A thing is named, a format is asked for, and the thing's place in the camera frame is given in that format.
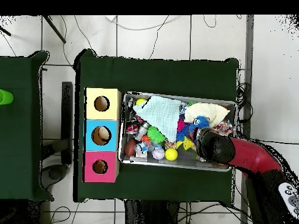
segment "green spiky ball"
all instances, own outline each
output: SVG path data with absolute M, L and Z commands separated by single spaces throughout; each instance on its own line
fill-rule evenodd
M 150 126 L 147 130 L 147 136 L 150 138 L 151 141 L 155 141 L 156 143 L 160 144 L 165 140 L 165 136 L 162 135 L 156 127 Z
M 187 106 L 190 107 L 190 106 L 192 106 L 192 105 L 194 105 L 194 104 L 196 104 L 196 103 L 197 103 L 196 101 L 191 101 L 191 102 L 188 102 L 188 103 L 187 103 Z

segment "pink box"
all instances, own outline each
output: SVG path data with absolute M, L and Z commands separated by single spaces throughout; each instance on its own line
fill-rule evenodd
M 103 174 L 98 174 L 93 169 L 93 164 L 97 161 L 103 161 L 107 168 Z M 119 161 L 117 160 L 117 153 L 115 151 L 86 151 L 84 182 L 106 182 L 114 183 L 119 173 Z

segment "white cloth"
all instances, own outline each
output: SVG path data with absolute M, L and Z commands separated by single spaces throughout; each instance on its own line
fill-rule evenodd
M 208 119 L 210 127 L 215 128 L 229 112 L 229 110 L 217 104 L 198 102 L 187 107 L 184 121 L 192 123 L 197 116 L 204 116 Z
M 147 102 L 134 106 L 133 109 L 138 116 L 165 135 L 169 142 L 175 142 L 180 104 L 180 100 L 152 96 Z

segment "yellow box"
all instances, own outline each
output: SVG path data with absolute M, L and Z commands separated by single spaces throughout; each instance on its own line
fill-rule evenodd
M 117 89 L 86 88 L 86 117 L 89 120 L 119 120 L 121 93 Z

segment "yellow ball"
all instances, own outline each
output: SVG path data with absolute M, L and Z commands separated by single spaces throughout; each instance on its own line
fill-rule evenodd
M 145 102 L 145 101 L 147 101 L 147 100 L 145 100 L 145 99 L 143 99 L 143 98 L 138 99 L 138 100 L 136 101 L 136 105 L 140 105 L 141 103 L 143 103 L 143 102 Z
M 169 148 L 165 151 L 165 158 L 168 160 L 175 160 L 178 158 L 178 152 L 174 148 Z

